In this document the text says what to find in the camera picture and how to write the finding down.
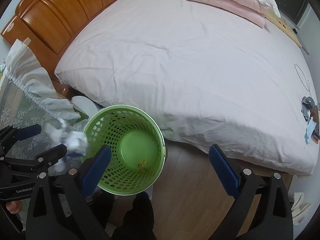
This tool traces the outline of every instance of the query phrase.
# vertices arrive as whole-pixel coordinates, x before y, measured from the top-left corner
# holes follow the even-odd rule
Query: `human hand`
[[[18,200],[18,201],[7,202],[5,204],[5,207],[11,214],[17,214],[22,209],[22,201]]]

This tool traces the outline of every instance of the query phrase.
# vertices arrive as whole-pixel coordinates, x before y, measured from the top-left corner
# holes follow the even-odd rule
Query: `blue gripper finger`
[[[209,160],[227,194],[237,199],[240,195],[239,179],[215,145],[210,147]]]
[[[41,133],[41,126],[39,124],[31,125],[26,128],[19,129],[16,132],[16,139],[23,141],[27,138],[33,137]]]
[[[99,156],[82,179],[81,195],[83,198],[93,194],[104,171],[111,161],[111,148],[109,146],[102,147],[97,155]]]

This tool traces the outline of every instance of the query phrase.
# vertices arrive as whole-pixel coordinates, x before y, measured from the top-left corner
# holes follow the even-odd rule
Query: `green plastic basket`
[[[134,195],[159,177],[165,144],[156,122],[145,112],[126,105],[107,107],[84,128],[88,153],[93,157],[102,145],[111,147],[112,159],[98,186],[116,195]]]

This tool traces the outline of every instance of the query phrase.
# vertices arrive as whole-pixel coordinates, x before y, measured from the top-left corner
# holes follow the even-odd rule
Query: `black pants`
[[[100,225],[105,228],[111,214],[114,195],[103,191],[90,206]],[[123,218],[123,225],[113,232],[113,240],[156,240],[153,233],[155,223],[153,209],[148,194],[137,194],[129,210]]]

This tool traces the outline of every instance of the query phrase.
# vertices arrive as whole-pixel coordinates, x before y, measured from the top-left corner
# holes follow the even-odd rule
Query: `white cloth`
[[[308,214],[311,203],[304,203],[304,193],[303,192],[295,192],[293,194],[293,205],[291,207],[291,213],[292,213],[292,222],[293,224],[299,225],[306,215]]]
[[[290,174],[312,174],[301,99],[316,94],[298,46],[269,21],[261,29],[187,0],[118,0],[76,37],[55,70],[107,107],[148,113],[167,139]]]
[[[5,75],[52,117],[64,120],[80,118],[67,99],[58,98],[47,71],[26,44],[16,40],[5,64]]]

